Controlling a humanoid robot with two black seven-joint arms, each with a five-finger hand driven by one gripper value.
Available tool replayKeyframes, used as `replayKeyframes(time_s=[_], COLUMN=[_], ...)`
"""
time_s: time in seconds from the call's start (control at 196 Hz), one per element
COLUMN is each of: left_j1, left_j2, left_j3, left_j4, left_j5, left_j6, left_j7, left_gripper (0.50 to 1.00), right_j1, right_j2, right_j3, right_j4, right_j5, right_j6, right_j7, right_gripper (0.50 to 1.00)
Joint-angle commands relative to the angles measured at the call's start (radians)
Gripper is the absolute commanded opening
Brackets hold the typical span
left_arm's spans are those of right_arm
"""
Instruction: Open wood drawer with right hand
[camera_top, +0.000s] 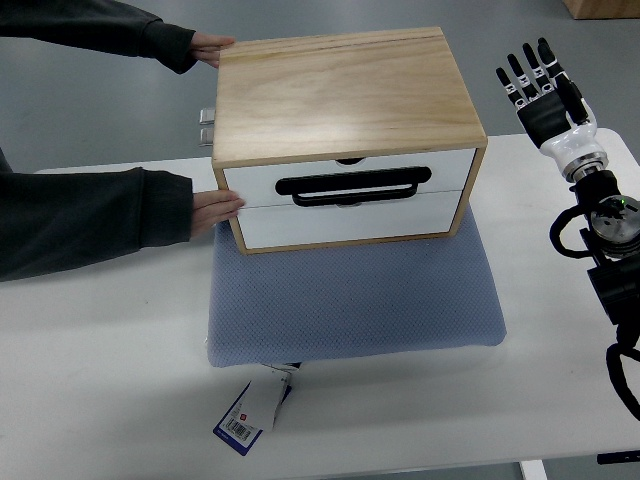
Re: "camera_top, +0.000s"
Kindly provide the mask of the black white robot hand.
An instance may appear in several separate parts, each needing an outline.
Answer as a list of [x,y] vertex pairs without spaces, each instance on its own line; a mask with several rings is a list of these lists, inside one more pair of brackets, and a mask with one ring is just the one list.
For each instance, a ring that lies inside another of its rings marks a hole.
[[525,43],[522,49],[529,68],[510,54],[511,71],[499,67],[496,75],[534,146],[556,162],[569,183],[604,170],[608,156],[596,140],[595,115],[547,40],[541,37],[536,47]]

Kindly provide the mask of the person's lower hand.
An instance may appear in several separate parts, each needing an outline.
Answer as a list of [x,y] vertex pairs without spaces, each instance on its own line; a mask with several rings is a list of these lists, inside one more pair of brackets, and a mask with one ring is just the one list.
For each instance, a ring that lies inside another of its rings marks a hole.
[[198,237],[216,224],[235,217],[245,201],[229,190],[212,190],[193,195],[191,237]]

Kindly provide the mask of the person's upper hand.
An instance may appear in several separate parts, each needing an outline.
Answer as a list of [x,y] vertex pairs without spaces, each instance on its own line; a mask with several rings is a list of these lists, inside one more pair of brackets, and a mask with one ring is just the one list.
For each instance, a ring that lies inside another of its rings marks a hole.
[[190,41],[189,55],[198,62],[218,68],[221,52],[234,43],[235,38],[231,36],[195,32]]

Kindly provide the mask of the upper dark sleeve forearm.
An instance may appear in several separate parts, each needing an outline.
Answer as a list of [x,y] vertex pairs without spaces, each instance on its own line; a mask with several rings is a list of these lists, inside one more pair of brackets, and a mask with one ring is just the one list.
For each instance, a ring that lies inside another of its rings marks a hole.
[[195,32],[119,1],[3,1],[1,35],[155,59],[177,74],[195,64]]

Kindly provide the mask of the lower dark sleeve forearm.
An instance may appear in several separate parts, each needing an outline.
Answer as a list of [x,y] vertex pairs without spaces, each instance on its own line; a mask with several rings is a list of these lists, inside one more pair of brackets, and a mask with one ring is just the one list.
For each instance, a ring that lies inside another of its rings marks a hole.
[[189,240],[189,178],[121,172],[21,174],[1,163],[1,278],[72,270]]

